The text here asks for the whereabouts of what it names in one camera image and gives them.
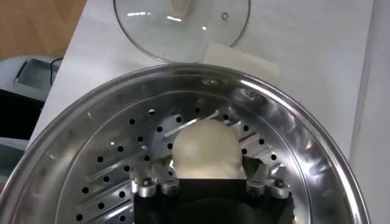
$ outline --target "screw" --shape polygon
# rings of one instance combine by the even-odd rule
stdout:
[[[222,15],[221,15],[221,18],[223,20],[227,20],[227,19],[229,19],[229,14],[227,12],[223,12]]]
[[[259,191],[254,188],[249,189],[248,193],[251,197],[258,197],[260,195]]]
[[[168,195],[169,196],[175,196],[179,193],[179,189],[176,188],[176,187],[171,187],[169,190],[168,190]]]
[[[276,178],[274,181],[274,184],[275,184],[275,187],[278,187],[278,188],[283,188],[286,185],[285,181],[280,179],[280,178]]]
[[[144,184],[145,186],[150,186],[150,185],[153,184],[153,181],[152,181],[152,179],[150,179],[149,177],[147,177],[147,178],[145,178],[145,179],[143,180],[143,184]]]

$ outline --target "black cable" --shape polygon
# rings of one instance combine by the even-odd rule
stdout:
[[[51,86],[53,85],[53,64],[54,64],[54,62],[60,61],[62,59],[63,58],[57,58],[57,59],[54,59],[53,61],[50,62],[50,85]]]

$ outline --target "wooden surface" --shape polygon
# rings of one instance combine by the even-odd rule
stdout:
[[[0,0],[0,61],[65,54],[86,0]]]

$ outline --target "white dough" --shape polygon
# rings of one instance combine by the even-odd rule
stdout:
[[[203,120],[186,127],[172,150],[179,178],[229,178],[241,167],[241,150],[234,131],[216,120]]]

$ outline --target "black machine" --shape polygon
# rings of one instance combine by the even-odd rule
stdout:
[[[293,223],[285,169],[275,177],[259,159],[245,156],[243,167],[246,180],[176,179],[161,160],[150,170],[133,167],[135,224]]]

